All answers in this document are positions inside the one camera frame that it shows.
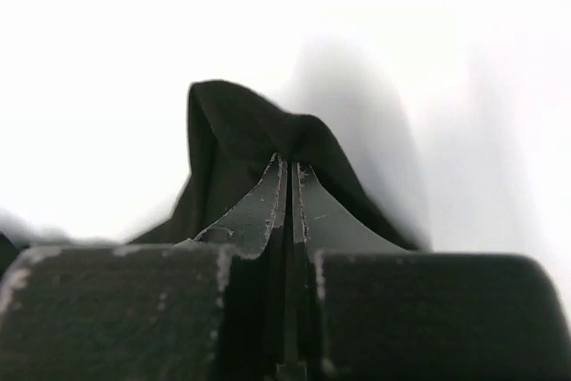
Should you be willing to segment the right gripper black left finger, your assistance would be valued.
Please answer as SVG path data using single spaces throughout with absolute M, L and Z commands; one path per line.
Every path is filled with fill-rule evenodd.
M 262 380 L 287 164 L 180 244 L 38 246 L 1 284 L 4 380 Z

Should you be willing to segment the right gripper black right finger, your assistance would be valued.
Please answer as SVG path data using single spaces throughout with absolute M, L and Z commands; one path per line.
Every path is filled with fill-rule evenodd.
M 567 323 L 536 261 L 400 248 L 353 217 L 306 165 L 293 168 L 292 191 L 318 379 L 569 379 Z

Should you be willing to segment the black tank top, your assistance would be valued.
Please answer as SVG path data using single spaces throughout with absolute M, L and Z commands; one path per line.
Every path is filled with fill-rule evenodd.
M 324 188 L 366 227 L 407 250 L 419 248 L 366 195 L 334 134 L 313 115 L 286 112 L 226 80 L 196 82 L 188 92 L 187 141 L 190 176 L 171 216 L 133 243 L 196 237 L 257 185 L 279 154 L 311 165 Z

